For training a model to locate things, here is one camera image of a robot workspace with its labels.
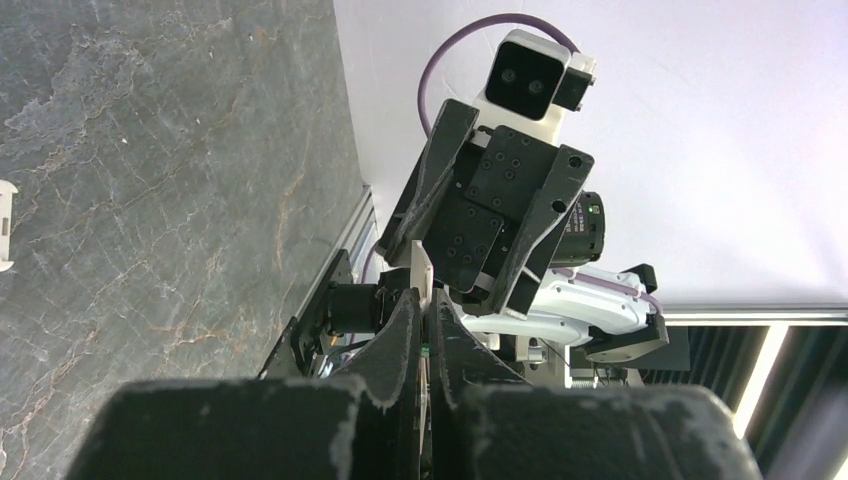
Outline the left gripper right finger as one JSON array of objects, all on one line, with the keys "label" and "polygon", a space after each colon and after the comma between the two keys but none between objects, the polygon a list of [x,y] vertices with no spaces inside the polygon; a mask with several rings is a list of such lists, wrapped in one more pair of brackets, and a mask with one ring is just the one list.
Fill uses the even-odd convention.
[{"label": "left gripper right finger", "polygon": [[433,470],[438,479],[757,479],[727,407],[695,386],[529,384],[430,303]]}]

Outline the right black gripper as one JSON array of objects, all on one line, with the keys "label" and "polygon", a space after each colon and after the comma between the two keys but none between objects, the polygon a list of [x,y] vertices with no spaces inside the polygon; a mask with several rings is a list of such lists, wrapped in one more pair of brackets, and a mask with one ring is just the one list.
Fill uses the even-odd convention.
[{"label": "right black gripper", "polygon": [[410,243],[452,174],[423,241],[437,283],[467,314],[525,315],[549,269],[601,257],[603,202],[585,188],[595,160],[506,126],[465,144],[478,116],[460,101],[442,104],[376,251],[391,267],[409,265]]}]

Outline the slim white remote control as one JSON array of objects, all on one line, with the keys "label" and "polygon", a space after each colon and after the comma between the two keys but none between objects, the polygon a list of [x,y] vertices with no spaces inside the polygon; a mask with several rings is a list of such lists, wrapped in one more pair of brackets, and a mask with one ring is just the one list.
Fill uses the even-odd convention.
[{"label": "slim white remote control", "polygon": [[419,304],[426,312],[433,297],[434,267],[421,240],[411,242],[410,286],[419,292]]}]

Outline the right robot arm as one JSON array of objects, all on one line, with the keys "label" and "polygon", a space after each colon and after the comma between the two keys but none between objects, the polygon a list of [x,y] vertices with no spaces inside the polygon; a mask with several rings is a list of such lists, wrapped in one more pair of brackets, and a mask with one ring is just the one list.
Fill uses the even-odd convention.
[{"label": "right robot arm", "polygon": [[592,267],[605,210],[593,158],[443,103],[377,251],[423,301],[442,289],[465,328],[578,347],[622,364],[668,344],[653,269]]}]

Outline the white battery cover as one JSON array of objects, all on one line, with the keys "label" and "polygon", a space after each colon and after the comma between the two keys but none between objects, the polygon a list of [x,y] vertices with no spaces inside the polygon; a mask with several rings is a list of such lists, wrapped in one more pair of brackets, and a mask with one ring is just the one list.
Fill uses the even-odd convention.
[{"label": "white battery cover", "polygon": [[14,262],[10,259],[10,243],[12,229],[12,209],[17,187],[9,181],[1,180],[1,237],[0,237],[0,272],[9,270]]}]

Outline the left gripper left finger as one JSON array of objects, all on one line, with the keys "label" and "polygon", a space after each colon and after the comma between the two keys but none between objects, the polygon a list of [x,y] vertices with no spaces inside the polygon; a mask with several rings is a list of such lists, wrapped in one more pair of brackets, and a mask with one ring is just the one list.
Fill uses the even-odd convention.
[{"label": "left gripper left finger", "polygon": [[129,383],[108,400],[71,479],[416,479],[421,309],[324,378]]}]

